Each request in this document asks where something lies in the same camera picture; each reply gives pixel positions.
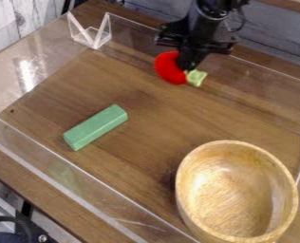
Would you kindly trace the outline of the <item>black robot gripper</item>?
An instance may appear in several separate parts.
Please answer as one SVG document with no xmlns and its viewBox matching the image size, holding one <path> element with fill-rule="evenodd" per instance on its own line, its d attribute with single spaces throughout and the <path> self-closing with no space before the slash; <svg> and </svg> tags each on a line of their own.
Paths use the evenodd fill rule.
<svg viewBox="0 0 300 243">
<path fill-rule="evenodd" d="M 231 28 L 225 21 L 217 25 L 215 30 L 210 30 L 209 28 L 191 29 L 187 21 L 179 20 L 161 25 L 155 44 L 175 47 L 178 50 L 182 49 L 182 45 L 190 45 L 193 49 L 205 49 L 210 53 L 230 54 L 240 41 L 238 32 L 240 28 Z M 182 70 L 194 70 L 206 59 L 206 51 L 190 53 L 182 50 L 177 59 L 178 67 Z"/>
</svg>

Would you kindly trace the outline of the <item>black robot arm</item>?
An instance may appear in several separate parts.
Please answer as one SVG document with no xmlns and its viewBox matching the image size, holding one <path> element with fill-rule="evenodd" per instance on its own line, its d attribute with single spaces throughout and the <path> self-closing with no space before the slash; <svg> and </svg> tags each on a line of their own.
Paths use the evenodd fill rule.
<svg viewBox="0 0 300 243">
<path fill-rule="evenodd" d="M 177 66 L 191 71 L 211 53 L 230 54 L 245 26 L 250 0 L 191 0 L 186 16 L 161 25 L 158 46 L 179 51 Z"/>
</svg>

